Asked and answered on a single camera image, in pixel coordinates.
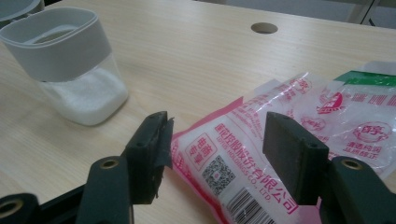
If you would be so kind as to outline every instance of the plastic container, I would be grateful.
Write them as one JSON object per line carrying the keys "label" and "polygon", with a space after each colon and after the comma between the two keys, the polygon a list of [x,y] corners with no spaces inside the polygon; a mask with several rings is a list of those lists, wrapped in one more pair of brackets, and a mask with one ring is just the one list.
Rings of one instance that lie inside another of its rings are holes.
{"label": "plastic container", "polygon": [[0,29],[42,10],[44,10],[44,0],[1,0]]}
{"label": "plastic container", "polygon": [[92,11],[73,7],[42,11],[5,26],[0,39],[67,119],[98,124],[128,97]]}

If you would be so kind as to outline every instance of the wooden table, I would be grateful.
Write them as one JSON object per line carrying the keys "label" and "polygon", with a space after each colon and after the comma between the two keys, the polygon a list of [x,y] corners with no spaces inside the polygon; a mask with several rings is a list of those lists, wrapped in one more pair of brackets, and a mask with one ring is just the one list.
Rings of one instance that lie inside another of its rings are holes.
{"label": "wooden table", "polygon": [[[304,71],[335,78],[370,61],[396,60],[396,31],[188,0],[64,0],[96,11],[130,97],[85,127],[52,109],[0,44],[0,197],[32,192],[44,203],[85,183],[93,162],[120,155],[145,116],[167,110],[175,132],[262,83]],[[264,35],[257,22],[278,30]],[[396,190],[396,174],[386,180]],[[172,171],[160,198],[134,207],[136,223],[215,223]]]}

